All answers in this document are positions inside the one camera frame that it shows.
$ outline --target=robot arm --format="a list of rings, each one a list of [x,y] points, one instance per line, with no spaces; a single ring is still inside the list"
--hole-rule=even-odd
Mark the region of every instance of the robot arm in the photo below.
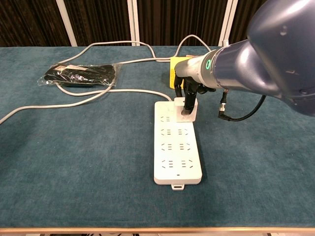
[[[269,0],[254,15],[247,40],[178,63],[182,114],[192,112],[196,93],[230,89],[272,96],[315,116],[314,12],[313,0]]]

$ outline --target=white plug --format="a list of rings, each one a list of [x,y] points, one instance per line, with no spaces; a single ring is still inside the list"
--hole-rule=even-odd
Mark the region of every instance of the white plug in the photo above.
[[[182,110],[184,109],[185,98],[175,97],[174,99],[174,116],[176,122],[193,122],[196,120],[198,102],[195,100],[195,106],[193,111],[189,115],[182,115]]]

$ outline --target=black cable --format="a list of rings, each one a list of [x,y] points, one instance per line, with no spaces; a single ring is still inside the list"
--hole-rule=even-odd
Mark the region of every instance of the black cable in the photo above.
[[[229,116],[225,115],[224,111],[219,111],[219,118],[227,120],[227,121],[242,121],[242,120],[245,120],[245,119],[251,117],[252,115],[254,115],[258,111],[258,109],[260,108],[260,106],[262,105],[262,103],[264,102],[265,99],[266,99],[266,95],[262,95],[260,100],[259,100],[259,102],[258,102],[258,104],[255,106],[255,108],[250,113],[248,113],[246,116],[243,116],[243,117],[240,117],[240,118],[232,118],[232,117],[229,117]]]

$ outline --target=wooden table edge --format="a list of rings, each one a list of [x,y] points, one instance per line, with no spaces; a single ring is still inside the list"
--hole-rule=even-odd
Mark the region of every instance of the wooden table edge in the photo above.
[[[101,234],[101,233],[315,233],[315,228],[292,227],[189,227],[189,228],[0,228],[0,234]]]

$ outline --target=yellow box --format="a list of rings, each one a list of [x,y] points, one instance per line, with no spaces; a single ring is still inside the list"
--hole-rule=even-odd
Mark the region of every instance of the yellow box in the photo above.
[[[174,89],[176,64],[179,63],[180,61],[184,61],[187,59],[190,59],[190,57],[171,57],[170,70],[169,70],[169,87],[171,89]]]

